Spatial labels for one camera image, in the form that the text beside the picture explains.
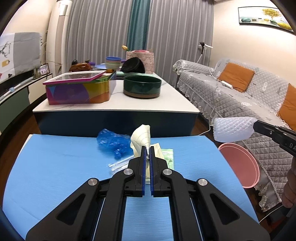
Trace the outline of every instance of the power cord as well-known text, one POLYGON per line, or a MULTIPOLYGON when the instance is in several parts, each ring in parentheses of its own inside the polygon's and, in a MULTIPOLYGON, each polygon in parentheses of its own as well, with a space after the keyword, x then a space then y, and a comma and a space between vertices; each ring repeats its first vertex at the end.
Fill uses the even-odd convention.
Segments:
POLYGON ((281 205, 280 207, 276 208, 275 210, 273 210, 272 212, 270 212, 269 214, 267 214, 264 218, 261 219, 261 221, 259 223, 261 223, 264 219, 266 219, 270 214, 272 214, 274 211, 278 210, 279 208, 281 208, 283 205, 281 205))
MULTIPOLYGON (((215 80, 217 80, 217 78, 213 75, 212 71, 210 70, 210 67, 208 67, 208 68, 209 68, 209 72, 211 73, 212 77, 213 77, 215 80)), ((210 113, 210 116, 209 116, 209 130, 207 130, 207 131, 205 131, 205 132, 199 134, 198 136, 201 136, 201 135, 206 134, 206 133, 208 133, 209 131, 211 131, 211 116, 212 116, 212 114, 213 114, 213 112, 214 112, 214 109, 215 109, 215 107, 216 107, 216 103, 215 103, 215 92, 216 92, 217 88, 219 87, 219 86, 218 86, 218 82, 219 82, 219 81, 217 80, 217 86, 216 86, 216 88, 215 88, 215 90, 214 90, 214 92, 213 92, 214 107, 213 107, 212 112, 210 113)))

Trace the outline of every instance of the stacked bowls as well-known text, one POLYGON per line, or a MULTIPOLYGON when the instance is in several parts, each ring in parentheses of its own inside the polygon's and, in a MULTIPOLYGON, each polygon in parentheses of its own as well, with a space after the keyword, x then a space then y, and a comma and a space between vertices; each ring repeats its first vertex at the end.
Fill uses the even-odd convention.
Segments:
POLYGON ((106 69, 119 69, 121 65, 121 58, 118 57, 106 57, 106 69))

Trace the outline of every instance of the pink bowl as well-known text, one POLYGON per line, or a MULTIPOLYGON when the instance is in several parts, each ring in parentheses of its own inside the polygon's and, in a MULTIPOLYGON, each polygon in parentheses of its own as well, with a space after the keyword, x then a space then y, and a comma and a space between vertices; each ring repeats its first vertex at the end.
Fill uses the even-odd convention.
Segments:
POLYGON ((105 62, 106 63, 121 63, 121 60, 120 61, 118 61, 118 60, 116 60, 116 61, 106 60, 105 62))
POLYGON ((224 143, 218 148, 243 188, 252 188, 259 182, 260 171, 250 152, 234 143, 224 143))
POLYGON ((150 53, 149 51, 147 50, 134 50, 132 52, 140 52, 140 53, 150 53))

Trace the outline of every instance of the dark green bowl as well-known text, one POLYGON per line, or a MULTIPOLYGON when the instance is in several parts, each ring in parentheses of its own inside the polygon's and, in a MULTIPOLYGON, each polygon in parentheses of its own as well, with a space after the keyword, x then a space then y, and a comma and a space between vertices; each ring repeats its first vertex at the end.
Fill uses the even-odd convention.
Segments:
POLYGON ((152 76, 126 76, 123 79, 123 93, 136 98, 159 96, 161 80, 152 76))

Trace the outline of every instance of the blue plastic bag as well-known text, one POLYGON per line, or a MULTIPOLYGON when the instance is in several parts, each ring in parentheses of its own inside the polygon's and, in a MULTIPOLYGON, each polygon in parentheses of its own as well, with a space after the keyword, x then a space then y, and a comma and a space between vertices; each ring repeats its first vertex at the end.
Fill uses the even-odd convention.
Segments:
POLYGON ((100 131, 96 138, 98 145, 105 151, 114 152, 114 158, 119 160, 126 155, 132 155, 131 137, 129 135, 116 134, 107 129, 100 131))

